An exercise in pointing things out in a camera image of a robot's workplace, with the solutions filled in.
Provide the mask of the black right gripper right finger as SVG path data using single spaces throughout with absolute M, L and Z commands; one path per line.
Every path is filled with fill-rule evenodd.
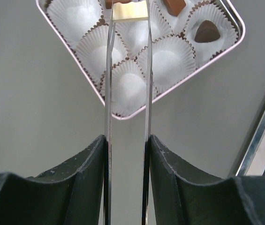
M 208 174 L 155 135 L 150 171 L 158 225 L 265 225 L 265 176 Z

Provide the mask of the dark heart chocolate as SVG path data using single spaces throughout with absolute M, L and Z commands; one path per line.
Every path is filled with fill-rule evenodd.
M 209 43 L 221 37 L 218 27 L 209 20 L 203 21 L 196 31 L 194 41 L 197 43 Z

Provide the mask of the steel tweezers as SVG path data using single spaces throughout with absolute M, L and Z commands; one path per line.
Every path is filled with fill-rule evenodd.
M 151 107 L 152 107 L 152 35 L 150 21 L 150 3 L 148 4 L 148 49 L 147 49 L 147 73 L 146 73 L 146 104 L 145 104 L 145 138 L 144 138 L 144 171 L 142 190 L 142 216 L 141 224 L 148 224 L 148 199 L 149 199 L 149 175 L 150 175 L 150 143 L 151 143 Z M 114 48 L 115 28 L 117 22 L 110 23 L 107 34 L 106 51 L 106 75 L 105 75 L 105 159 L 104 159 L 104 224 L 111 224 L 111 200 L 112 200 L 112 52 Z

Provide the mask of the white square chocolate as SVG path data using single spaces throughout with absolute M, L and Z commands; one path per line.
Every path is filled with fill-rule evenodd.
M 146 0 L 138 2 L 113 4 L 112 21 L 118 23 L 148 20 L 148 4 Z

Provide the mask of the pink chocolate tin box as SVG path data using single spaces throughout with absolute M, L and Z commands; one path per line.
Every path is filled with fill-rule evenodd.
M 36 5 L 74 58 L 100 101 L 105 100 L 107 34 L 114 0 L 38 0 Z M 242 18 L 229 0 L 185 0 L 176 16 L 151 0 L 152 100 L 204 70 L 244 38 Z M 212 21 L 221 37 L 194 41 L 200 24 Z M 112 52 L 112 116 L 127 120 L 145 108 L 147 21 L 116 24 Z

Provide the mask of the brown chocolate bar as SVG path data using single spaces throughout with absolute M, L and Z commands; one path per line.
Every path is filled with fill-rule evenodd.
M 168 13 L 172 16 L 178 16 L 180 12 L 186 7 L 185 0 L 163 0 Z

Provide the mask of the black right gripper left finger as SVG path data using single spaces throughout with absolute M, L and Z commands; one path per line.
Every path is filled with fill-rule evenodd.
M 23 178 L 0 172 L 0 225 L 96 225 L 104 166 L 103 135 L 84 150 Z

